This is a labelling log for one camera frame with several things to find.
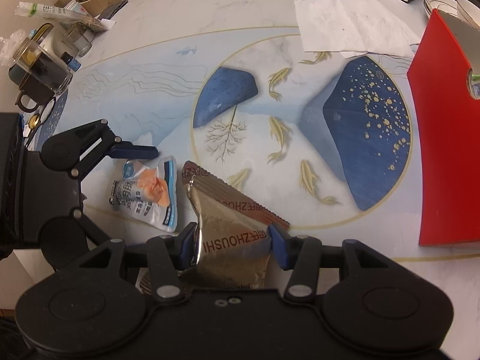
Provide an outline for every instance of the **silver screw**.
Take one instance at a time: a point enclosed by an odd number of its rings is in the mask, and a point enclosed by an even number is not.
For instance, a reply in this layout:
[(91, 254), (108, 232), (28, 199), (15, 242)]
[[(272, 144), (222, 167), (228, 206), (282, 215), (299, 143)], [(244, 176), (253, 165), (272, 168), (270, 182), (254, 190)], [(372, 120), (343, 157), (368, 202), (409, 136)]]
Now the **silver screw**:
[(240, 298), (229, 298), (229, 303), (230, 304), (239, 304), (241, 302), (242, 302), (242, 300)]
[(289, 294), (296, 298), (304, 298), (312, 293), (312, 289), (309, 286), (303, 284), (297, 284), (289, 288)]
[(177, 286), (162, 286), (157, 288), (157, 295), (161, 298), (174, 298), (180, 294)]
[(229, 303), (223, 299), (217, 299), (213, 304), (219, 307), (227, 307), (229, 305)]

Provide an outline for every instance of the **brown foil wrapper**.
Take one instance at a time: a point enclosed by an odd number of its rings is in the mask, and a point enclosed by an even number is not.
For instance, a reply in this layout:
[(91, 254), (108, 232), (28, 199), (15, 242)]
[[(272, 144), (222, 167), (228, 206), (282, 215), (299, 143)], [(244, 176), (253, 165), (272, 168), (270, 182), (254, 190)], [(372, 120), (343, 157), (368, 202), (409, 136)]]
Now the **brown foil wrapper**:
[(182, 281), (196, 287), (262, 288), (270, 258), (267, 226), (289, 223), (187, 161), (182, 184), (198, 216), (194, 268)]

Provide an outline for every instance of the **dark liquid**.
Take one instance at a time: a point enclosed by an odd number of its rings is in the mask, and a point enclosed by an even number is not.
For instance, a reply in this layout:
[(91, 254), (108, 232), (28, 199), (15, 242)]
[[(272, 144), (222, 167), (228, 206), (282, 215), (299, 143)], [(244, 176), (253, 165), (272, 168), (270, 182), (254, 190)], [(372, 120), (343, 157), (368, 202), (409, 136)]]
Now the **dark liquid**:
[(68, 75), (65, 70), (43, 52), (30, 67), (30, 70), (41, 83), (49, 86), (55, 92), (63, 85)]

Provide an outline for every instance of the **glass cup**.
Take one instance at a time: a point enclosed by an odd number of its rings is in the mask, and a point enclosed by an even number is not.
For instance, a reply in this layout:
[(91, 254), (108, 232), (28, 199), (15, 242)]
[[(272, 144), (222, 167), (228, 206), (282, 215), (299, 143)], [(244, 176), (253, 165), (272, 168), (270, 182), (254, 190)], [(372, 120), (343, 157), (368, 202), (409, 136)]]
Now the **glass cup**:
[(50, 55), (29, 38), (23, 40), (13, 54), (13, 59), (18, 66), (51, 89), (55, 95), (63, 93), (73, 77), (63, 61)]
[(64, 41), (72, 43), (78, 50), (78, 56), (83, 57), (92, 48), (92, 43), (84, 37), (85, 28), (76, 23), (70, 27)]

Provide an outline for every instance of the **red panel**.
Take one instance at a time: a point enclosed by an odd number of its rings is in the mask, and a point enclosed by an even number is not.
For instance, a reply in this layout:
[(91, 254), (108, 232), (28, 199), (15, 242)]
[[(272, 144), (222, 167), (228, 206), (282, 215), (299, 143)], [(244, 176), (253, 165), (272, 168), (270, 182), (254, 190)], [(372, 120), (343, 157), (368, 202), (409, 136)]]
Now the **red panel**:
[(423, 167), (421, 245), (480, 239), (480, 100), (470, 64), (435, 9), (408, 71)]

